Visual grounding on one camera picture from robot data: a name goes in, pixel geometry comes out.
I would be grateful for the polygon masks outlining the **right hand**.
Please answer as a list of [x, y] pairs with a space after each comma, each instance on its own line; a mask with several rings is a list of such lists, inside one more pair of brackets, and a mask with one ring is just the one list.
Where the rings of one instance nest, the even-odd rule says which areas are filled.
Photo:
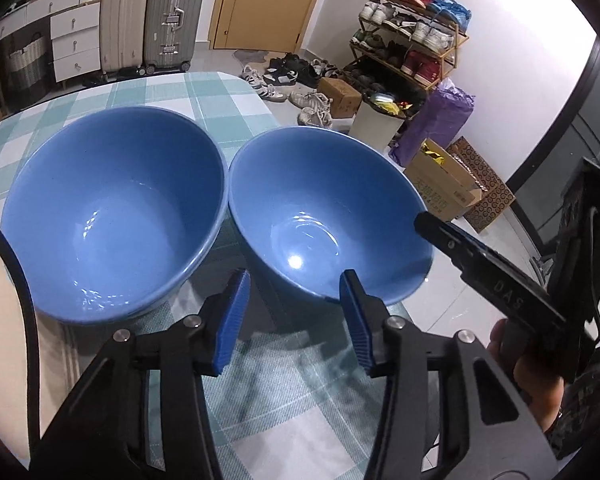
[[547, 432], [560, 412], [565, 393], [564, 380], [547, 375], [523, 356], [514, 367], [514, 381], [528, 394], [528, 409], [542, 431]]

